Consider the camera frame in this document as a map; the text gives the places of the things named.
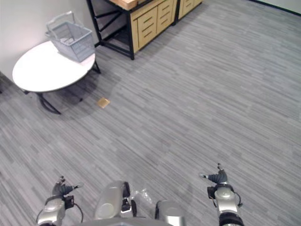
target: plastic basket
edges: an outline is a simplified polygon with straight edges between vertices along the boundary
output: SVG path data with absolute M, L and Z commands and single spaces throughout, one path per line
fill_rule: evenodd
M 73 23 L 64 21 L 55 25 L 58 20 L 69 15 L 72 15 Z M 46 36 L 57 50 L 69 59 L 81 62 L 95 53 L 92 31 L 76 24 L 71 11 L 53 18 L 47 23 L 47 29 Z

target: black cable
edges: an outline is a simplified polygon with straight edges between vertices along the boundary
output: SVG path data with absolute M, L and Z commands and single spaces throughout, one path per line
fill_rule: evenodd
M 216 204 L 214 202 L 214 198 L 210 197 L 210 199 L 212 199 L 213 205 L 216 207 Z
M 39 215 L 41 214 L 42 211 L 43 211 L 43 209 L 41 209 L 41 211 L 38 213 L 37 218 L 36 218 L 36 223 L 38 222 Z
M 243 204 L 241 203 L 241 197 L 237 192 L 234 192 L 235 194 L 238 195 L 239 201 L 238 201 L 238 207 L 241 207 Z
M 80 222 L 83 223 L 83 220 L 84 220 L 84 213 L 83 213 L 83 211 L 81 210 L 81 208 L 79 207 L 78 204 L 74 203 L 74 205 L 77 206 L 77 208 L 80 210 L 80 213 L 81 213 L 81 220 L 80 220 Z

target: wooden cabinet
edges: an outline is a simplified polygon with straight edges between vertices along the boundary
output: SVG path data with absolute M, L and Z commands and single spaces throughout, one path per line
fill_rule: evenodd
M 172 0 L 165 0 L 158 5 L 157 33 L 160 33 L 171 24 L 173 3 Z
M 203 0 L 180 0 L 179 19 L 189 13 Z
M 177 0 L 154 0 L 131 13 L 134 52 L 145 46 L 174 21 L 176 3 Z
M 200 4 L 203 0 L 194 0 L 193 2 L 193 6 L 197 6 L 198 4 Z
M 137 19 L 139 46 L 144 46 L 156 36 L 157 10 L 155 7 Z

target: basket handle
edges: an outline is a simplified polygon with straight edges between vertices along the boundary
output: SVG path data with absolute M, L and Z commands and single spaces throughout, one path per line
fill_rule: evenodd
M 74 13 L 72 11 L 69 11 L 69 12 L 66 12 L 66 13 L 63 13 L 61 15 L 58 15 L 56 17 L 54 17 L 52 20 L 50 20 L 47 24 L 46 24 L 46 27 L 48 29 L 49 32 L 53 33 L 55 38 L 57 39 L 57 35 L 55 34 L 55 32 L 53 31 L 53 27 L 52 26 L 54 23 L 56 23 L 58 20 L 61 20 L 62 18 L 64 17 L 67 17 L 69 15 L 72 15 L 72 19 L 73 19 L 73 23 L 75 24 L 75 18 L 74 18 Z

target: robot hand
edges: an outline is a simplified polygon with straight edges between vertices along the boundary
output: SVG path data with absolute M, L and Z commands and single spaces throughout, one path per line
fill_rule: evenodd
M 73 195 L 66 195 L 74 189 L 82 187 L 84 184 L 79 183 L 75 186 L 66 186 L 64 182 L 65 179 L 63 176 L 61 176 L 54 185 L 52 189 L 52 196 L 46 200 L 45 207 L 37 216 L 36 222 L 38 226 L 62 225 L 62 220 L 65 217 L 65 210 L 72 208 L 74 205 L 76 205 L 79 208 L 83 220 L 83 213 L 80 207 L 74 203 Z
M 222 165 L 218 163 L 218 174 L 206 175 L 199 174 L 201 178 L 207 178 L 216 183 L 213 187 L 208 187 L 208 197 L 213 200 L 214 206 L 217 208 L 220 226 L 238 225 L 244 226 L 243 220 L 239 216 L 239 207 L 242 206 L 240 195 L 234 192 L 233 187 L 228 183 L 228 178 Z M 236 204 L 235 194 L 239 197 Z

